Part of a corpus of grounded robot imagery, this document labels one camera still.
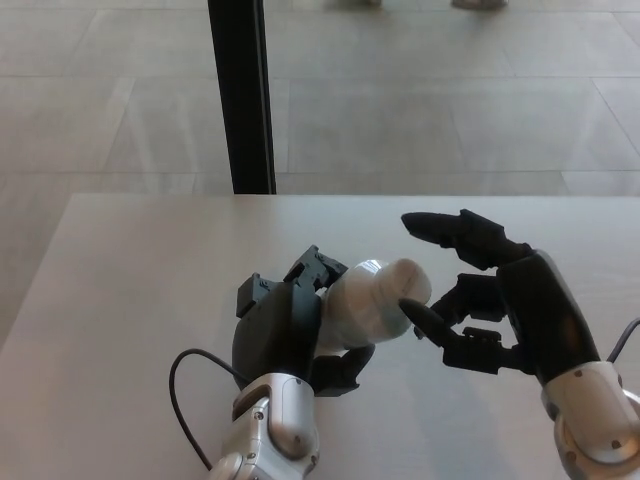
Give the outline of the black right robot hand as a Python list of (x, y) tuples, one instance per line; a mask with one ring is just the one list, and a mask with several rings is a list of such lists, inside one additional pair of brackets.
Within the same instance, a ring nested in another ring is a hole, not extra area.
[(475, 274), (461, 274), (432, 306), (403, 298), (418, 338), (443, 351), (449, 367), (533, 375), (541, 385), (601, 357), (586, 319), (555, 263), (507, 238), (502, 225), (463, 209), (412, 212), (401, 221), (415, 238), (453, 249)]

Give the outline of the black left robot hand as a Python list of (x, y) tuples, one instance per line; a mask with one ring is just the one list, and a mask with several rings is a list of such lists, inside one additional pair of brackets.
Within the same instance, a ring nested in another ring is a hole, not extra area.
[(238, 323), (232, 343), (236, 384), (243, 389), (268, 373), (286, 373), (312, 387), (317, 397), (339, 397), (359, 387), (357, 377), (375, 347), (340, 347), (316, 354), (322, 319), (318, 291), (329, 288), (348, 267), (312, 245), (283, 280), (252, 274), (237, 290)]

